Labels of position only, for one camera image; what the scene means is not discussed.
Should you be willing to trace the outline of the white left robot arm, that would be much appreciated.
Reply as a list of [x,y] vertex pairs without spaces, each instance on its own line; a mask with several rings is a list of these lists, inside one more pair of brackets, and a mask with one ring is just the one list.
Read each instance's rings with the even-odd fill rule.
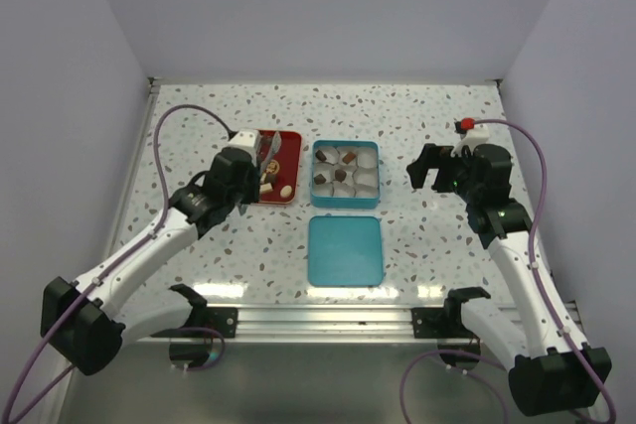
[[43,293],[40,334],[85,375],[103,370],[133,335],[118,313],[130,296],[180,251],[223,223],[233,210],[257,201],[261,161],[254,145],[231,142],[218,153],[203,183],[188,183],[133,240],[69,282],[51,281]]

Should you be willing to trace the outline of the white paper cup liners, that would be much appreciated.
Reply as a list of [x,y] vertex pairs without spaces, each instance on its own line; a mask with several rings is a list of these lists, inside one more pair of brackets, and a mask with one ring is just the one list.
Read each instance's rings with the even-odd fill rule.
[[[322,151],[327,157],[321,162],[316,152]],[[342,158],[349,152],[357,157],[350,164],[344,164]],[[379,150],[374,143],[360,145],[347,142],[316,143],[313,151],[312,194],[325,199],[377,199],[380,196]],[[336,170],[347,172],[344,182],[334,178]],[[314,177],[322,174],[326,183],[316,185]]]

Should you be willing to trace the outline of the milk chocolate rectangular piece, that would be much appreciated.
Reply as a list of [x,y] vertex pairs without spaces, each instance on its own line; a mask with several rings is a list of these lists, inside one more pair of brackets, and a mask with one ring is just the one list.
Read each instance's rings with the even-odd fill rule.
[[344,164],[350,164],[356,159],[356,157],[357,155],[354,152],[349,152],[342,158],[342,160]]

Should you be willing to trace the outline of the aluminium table frame rail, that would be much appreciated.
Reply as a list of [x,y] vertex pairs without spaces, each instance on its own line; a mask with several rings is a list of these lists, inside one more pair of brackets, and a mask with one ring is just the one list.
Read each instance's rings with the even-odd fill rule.
[[137,129],[135,140],[133,142],[131,158],[124,177],[123,189],[119,196],[115,216],[109,230],[105,246],[106,251],[110,251],[116,245],[117,237],[125,219],[125,211],[134,185],[136,171],[145,148],[146,135],[150,128],[160,87],[159,78],[148,77],[148,94],[143,108],[143,115],[141,116],[141,123]]

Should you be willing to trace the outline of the red lacquer tray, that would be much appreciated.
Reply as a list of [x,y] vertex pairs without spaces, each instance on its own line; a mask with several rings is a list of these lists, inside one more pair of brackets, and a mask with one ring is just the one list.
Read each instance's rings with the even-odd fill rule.
[[[272,134],[275,130],[257,130],[262,134]],[[268,173],[273,173],[277,175],[275,183],[267,183],[273,186],[273,191],[268,194],[261,194],[260,187],[264,184],[260,183],[260,177],[263,173],[259,170],[257,154],[258,151],[255,151],[255,159],[257,170],[259,171],[259,196],[257,203],[263,206],[283,206],[290,204],[296,194],[297,187],[297,179],[298,179],[298,171],[299,164],[301,159],[301,151],[302,151],[302,138],[301,135],[294,131],[281,131],[280,132],[282,138],[282,145],[278,151],[278,153],[273,157],[267,169],[264,173],[266,175]],[[283,198],[280,195],[280,191],[283,187],[290,186],[293,190],[292,194],[288,198]]]

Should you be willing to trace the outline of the teal tin box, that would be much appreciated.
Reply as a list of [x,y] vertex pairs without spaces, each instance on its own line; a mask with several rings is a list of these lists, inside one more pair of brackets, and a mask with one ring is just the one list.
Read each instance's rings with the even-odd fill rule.
[[310,186],[310,198],[311,198],[311,203],[317,207],[317,208],[322,208],[322,209],[340,209],[340,210],[372,210],[374,209],[380,202],[380,198],[381,198],[381,181],[380,181],[380,196],[373,200],[373,199],[365,199],[365,200],[361,200],[361,199],[325,199],[325,198],[316,198],[313,196],[312,194],[312,186],[311,186],[311,180],[312,180],[312,166],[313,166],[313,151],[314,151],[314,146],[316,143],[320,144],[320,143],[326,143],[326,142],[351,142],[354,144],[358,144],[360,145],[361,143],[374,143],[378,150],[379,150],[379,161],[380,161],[380,149],[379,146],[373,142],[373,141],[363,141],[363,140],[317,140],[313,143],[313,146],[311,148],[311,154],[312,154],[312,164],[311,164],[311,176],[310,176],[310,182],[309,182],[309,186]]

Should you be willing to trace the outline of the front aluminium mounting rail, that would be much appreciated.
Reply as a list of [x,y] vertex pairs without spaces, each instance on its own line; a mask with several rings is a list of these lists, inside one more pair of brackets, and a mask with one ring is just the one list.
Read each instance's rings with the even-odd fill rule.
[[563,314],[557,325],[543,311],[533,314],[500,309],[486,298],[442,307],[397,306],[274,306],[236,307],[193,305],[185,301],[138,312],[98,310],[115,323],[125,345],[147,337],[192,335],[196,327],[216,330],[226,339],[266,341],[389,341],[470,340],[511,345],[528,353],[531,347],[555,348],[562,331],[579,333],[575,321]]

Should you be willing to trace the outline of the dark square ridged chocolate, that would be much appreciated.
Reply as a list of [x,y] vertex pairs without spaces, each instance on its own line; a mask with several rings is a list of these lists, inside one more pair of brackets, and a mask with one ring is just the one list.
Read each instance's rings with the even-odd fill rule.
[[347,178],[347,172],[341,169],[336,170],[334,173],[334,178],[339,182],[344,182]]

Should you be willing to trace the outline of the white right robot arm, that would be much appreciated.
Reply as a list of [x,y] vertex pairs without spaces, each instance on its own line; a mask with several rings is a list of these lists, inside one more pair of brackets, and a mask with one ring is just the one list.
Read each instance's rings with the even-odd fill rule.
[[514,325],[480,287],[452,290],[444,301],[448,334],[477,336],[508,373],[518,409],[526,416],[592,406],[612,367],[608,352],[594,348],[574,323],[541,257],[530,254],[532,221],[511,196],[512,159],[507,149],[481,144],[454,153],[424,145],[407,167],[414,188],[429,171],[435,192],[454,193],[466,204],[468,224],[497,265],[521,323]]

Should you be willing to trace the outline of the teal tin lid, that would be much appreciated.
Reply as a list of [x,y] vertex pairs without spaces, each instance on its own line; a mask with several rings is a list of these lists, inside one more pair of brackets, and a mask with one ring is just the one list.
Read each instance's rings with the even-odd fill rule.
[[380,221],[317,215],[308,225],[308,281],[314,287],[377,287],[384,280]]

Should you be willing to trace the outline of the metal tongs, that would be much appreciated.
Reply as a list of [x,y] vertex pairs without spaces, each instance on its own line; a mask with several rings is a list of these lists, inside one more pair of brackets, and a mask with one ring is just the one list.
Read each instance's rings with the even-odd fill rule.
[[272,134],[261,135],[259,150],[257,154],[259,170],[264,173],[267,166],[278,153],[282,145],[282,138],[280,132],[275,130]]

